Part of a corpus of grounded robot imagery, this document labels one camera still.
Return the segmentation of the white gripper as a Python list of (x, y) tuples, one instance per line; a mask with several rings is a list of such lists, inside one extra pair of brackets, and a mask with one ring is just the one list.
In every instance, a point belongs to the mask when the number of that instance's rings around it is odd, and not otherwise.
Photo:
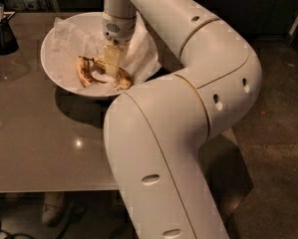
[(118, 69), (126, 59), (130, 47), (129, 40), (136, 30), (137, 14), (126, 18), (111, 16), (107, 12), (102, 15), (102, 32), (110, 41), (104, 47), (105, 70), (111, 77), (116, 77)]

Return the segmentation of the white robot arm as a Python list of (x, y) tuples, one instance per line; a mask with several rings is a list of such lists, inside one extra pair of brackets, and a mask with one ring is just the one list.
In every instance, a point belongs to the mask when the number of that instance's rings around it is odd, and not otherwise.
[(181, 70), (131, 87), (107, 110), (104, 142), (140, 239), (229, 239), (197, 153), (240, 121), (261, 88), (249, 44), (193, 0), (105, 0), (106, 23), (142, 15)]

